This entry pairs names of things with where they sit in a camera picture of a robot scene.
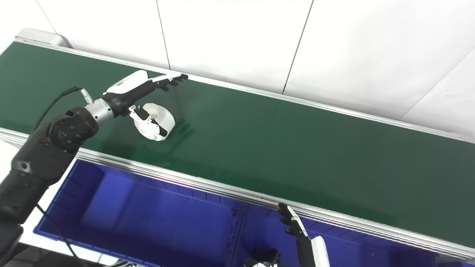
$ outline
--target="robotic hand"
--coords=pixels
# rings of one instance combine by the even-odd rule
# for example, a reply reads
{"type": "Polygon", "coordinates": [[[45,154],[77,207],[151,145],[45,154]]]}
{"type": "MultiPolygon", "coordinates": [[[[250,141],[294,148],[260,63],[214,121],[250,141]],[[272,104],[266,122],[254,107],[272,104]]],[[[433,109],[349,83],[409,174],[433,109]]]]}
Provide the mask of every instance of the robotic hand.
{"type": "Polygon", "coordinates": [[[280,221],[288,227],[284,231],[297,238],[300,267],[330,267],[325,241],[321,236],[310,239],[300,217],[287,204],[279,203],[280,221]]]}
{"type": "Polygon", "coordinates": [[[78,149],[94,136],[105,122],[118,116],[131,115],[134,120],[160,135],[163,128],[146,111],[135,109],[135,102],[160,88],[168,91],[168,84],[188,79],[182,73],[149,79],[139,70],[111,86],[96,100],[81,90],[87,105],[76,107],[64,115],[41,124],[29,136],[11,162],[11,171],[0,183],[0,267],[19,241],[23,224],[48,187],[59,181],[78,149]]]}
{"type": "MultiPolygon", "coordinates": [[[[317,236],[310,239],[300,217],[284,203],[279,203],[280,221],[287,225],[285,233],[297,238],[297,254],[300,267],[330,267],[325,241],[317,236]]],[[[244,262],[244,267],[285,267],[280,263],[280,253],[276,249],[253,251],[253,258],[244,262]]]]}

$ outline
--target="white robotic hand cover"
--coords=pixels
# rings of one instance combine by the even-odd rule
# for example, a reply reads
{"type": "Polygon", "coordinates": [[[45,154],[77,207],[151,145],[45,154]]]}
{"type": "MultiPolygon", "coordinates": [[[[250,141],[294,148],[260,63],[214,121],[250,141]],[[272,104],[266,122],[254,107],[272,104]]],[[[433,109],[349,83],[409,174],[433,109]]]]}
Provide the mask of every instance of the white robotic hand cover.
{"type": "MultiPolygon", "coordinates": [[[[151,78],[150,80],[154,83],[165,79],[172,81],[174,78],[181,75],[181,73],[174,72],[168,75],[151,78]]],[[[145,70],[137,70],[112,85],[105,94],[125,94],[145,83],[147,80],[149,80],[147,72],[145,70]]],[[[130,117],[133,119],[133,123],[137,130],[140,134],[150,140],[165,140],[175,126],[173,115],[167,109],[157,104],[146,103],[142,107],[133,105],[129,107],[129,110],[130,117]]]]}
{"type": "Polygon", "coordinates": [[[131,108],[132,110],[129,116],[133,119],[133,124],[137,130],[139,130],[140,134],[150,140],[165,140],[175,126],[173,115],[160,105],[154,103],[146,103],[143,105],[142,109],[149,114],[145,120],[142,120],[135,112],[135,106],[131,108]]]}

